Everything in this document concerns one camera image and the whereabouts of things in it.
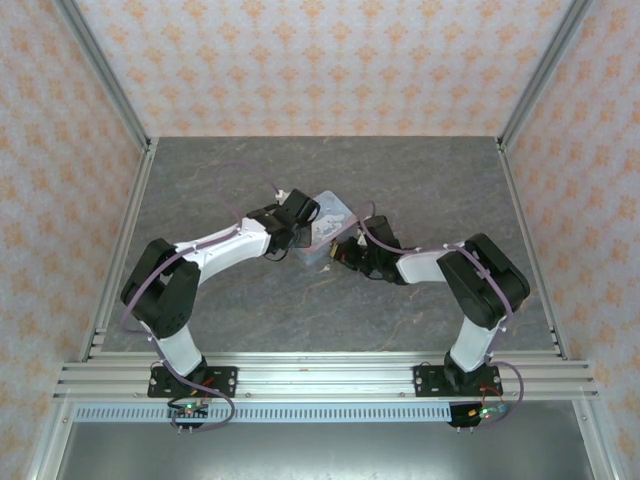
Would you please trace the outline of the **pastel cartoon dog tin box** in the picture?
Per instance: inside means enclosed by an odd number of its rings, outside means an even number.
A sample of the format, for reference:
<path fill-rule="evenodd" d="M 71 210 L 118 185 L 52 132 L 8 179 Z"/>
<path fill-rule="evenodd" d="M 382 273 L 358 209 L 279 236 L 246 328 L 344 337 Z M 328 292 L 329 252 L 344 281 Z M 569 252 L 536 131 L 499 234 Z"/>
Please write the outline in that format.
<path fill-rule="evenodd" d="M 306 266 L 328 258 L 331 243 L 348 238 L 357 221 L 351 209 L 330 190 L 321 192 L 314 200 L 320 205 L 320 212 L 311 224 L 310 246 L 295 250 Z"/>

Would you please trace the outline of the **grey metal sheet panel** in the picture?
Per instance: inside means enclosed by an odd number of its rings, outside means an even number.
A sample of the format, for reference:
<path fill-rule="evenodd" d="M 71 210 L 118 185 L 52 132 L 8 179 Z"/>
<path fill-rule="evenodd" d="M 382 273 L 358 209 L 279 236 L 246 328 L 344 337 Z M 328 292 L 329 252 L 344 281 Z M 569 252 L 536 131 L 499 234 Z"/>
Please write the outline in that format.
<path fill-rule="evenodd" d="M 581 435 L 548 416 L 469 434 L 438 423 L 73 427 L 57 480 L 593 480 Z"/>

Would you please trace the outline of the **aluminium mounting rail beam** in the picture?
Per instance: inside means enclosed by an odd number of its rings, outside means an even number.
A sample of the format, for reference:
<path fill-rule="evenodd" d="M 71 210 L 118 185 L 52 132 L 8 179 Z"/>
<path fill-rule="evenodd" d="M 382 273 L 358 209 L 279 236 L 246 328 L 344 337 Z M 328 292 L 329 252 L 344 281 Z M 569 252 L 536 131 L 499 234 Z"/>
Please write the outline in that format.
<path fill-rule="evenodd" d="M 156 357 L 144 352 L 93 351 L 85 362 L 63 365 L 54 388 L 56 399 L 127 401 L 145 397 L 150 367 Z M 412 370 L 419 364 L 439 365 L 440 353 L 226 353 L 208 354 L 214 366 L 239 370 L 236 397 L 252 402 L 413 401 Z M 592 367 L 584 360 L 566 360 L 553 352 L 499 352 L 495 361 L 507 400 L 519 386 L 527 400 L 597 399 Z"/>

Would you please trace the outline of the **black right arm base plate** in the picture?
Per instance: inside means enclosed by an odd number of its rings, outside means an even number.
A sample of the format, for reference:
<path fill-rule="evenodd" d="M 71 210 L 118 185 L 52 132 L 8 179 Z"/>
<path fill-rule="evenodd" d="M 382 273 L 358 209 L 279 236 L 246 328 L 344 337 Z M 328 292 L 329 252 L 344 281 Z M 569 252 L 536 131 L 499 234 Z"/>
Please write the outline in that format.
<path fill-rule="evenodd" d="M 455 364 L 419 364 L 413 367 L 413 386 L 417 397 L 497 397 L 503 394 L 499 369 L 486 364 L 472 372 L 463 372 Z"/>

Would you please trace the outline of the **aluminium table side rail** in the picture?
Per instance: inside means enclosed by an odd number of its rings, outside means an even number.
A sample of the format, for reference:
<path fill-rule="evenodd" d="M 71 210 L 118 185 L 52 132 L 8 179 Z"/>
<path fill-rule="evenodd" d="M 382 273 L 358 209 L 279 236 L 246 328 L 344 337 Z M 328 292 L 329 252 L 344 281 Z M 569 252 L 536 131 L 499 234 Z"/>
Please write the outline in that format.
<path fill-rule="evenodd" d="M 102 290 L 89 321 L 89 330 L 85 334 L 83 346 L 79 353 L 79 361 L 81 363 L 89 359 L 94 337 L 99 331 L 104 330 L 108 326 L 111 318 L 111 312 L 118 295 L 118 286 L 127 258 L 127 252 L 158 143 L 159 138 L 152 137 L 149 143 L 142 149 L 139 163 L 129 189 L 125 208 L 118 224 L 117 236 L 113 245 Z"/>
<path fill-rule="evenodd" d="M 553 299 L 551 298 L 549 288 L 545 283 L 545 275 L 543 269 L 541 268 L 541 264 L 536 251 L 534 236 L 532 235 L 529 221 L 526 216 L 525 203 L 522 200 L 520 192 L 518 190 L 514 170 L 509 163 L 507 148 L 500 138 L 495 138 L 495 141 L 500 158 L 500 163 L 502 165 L 505 179 L 512 197 L 516 216 L 518 218 L 527 254 L 531 263 L 531 268 L 536 283 L 537 296 L 541 301 L 550 335 L 554 340 L 554 344 L 556 345 L 555 350 L 557 351 L 557 355 L 563 361 L 568 361 L 571 359 L 571 349 L 566 344 L 563 327 L 558 323 L 556 308 L 554 306 Z"/>

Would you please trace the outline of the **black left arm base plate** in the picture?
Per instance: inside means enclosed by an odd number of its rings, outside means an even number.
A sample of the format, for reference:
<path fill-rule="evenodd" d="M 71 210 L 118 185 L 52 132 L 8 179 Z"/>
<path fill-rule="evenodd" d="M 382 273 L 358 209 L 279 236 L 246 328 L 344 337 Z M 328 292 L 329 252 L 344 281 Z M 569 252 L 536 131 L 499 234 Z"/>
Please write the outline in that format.
<path fill-rule="evenodd" d="M 207 366 L 199 368 L 187 379 L 209 389 L 224 393 L 230 398 L 235 396 L 238 368 L 232 366 Z M 178 381 L 165 366 L 154 366 L 147 388 L 149 398 L 196 398 L 210 397 L 210 394 Z"/>

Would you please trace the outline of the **aluminium frame post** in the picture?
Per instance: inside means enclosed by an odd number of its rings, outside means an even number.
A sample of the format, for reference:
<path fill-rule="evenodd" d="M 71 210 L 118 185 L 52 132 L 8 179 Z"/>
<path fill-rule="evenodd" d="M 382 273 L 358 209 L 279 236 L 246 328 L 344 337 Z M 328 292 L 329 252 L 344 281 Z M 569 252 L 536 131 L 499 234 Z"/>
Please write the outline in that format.
<path fill-rule="evenodd" d="M 51 1 L 78 42 L 81 51 L 123 121 L 126 130 L 141 149 L 148 150 L 152 144 L 152 139 L 146 133 L 77 1 Z"/>
<path fill-rule="evenodd" d="M 506 153 L 532 113 L 558 62 L 582 25 L 594 0 L 571 0 L 558 28 L 551 37 L 540 61 L 519 97 L 502 133 L 496 138 L 498 149 Z"/>

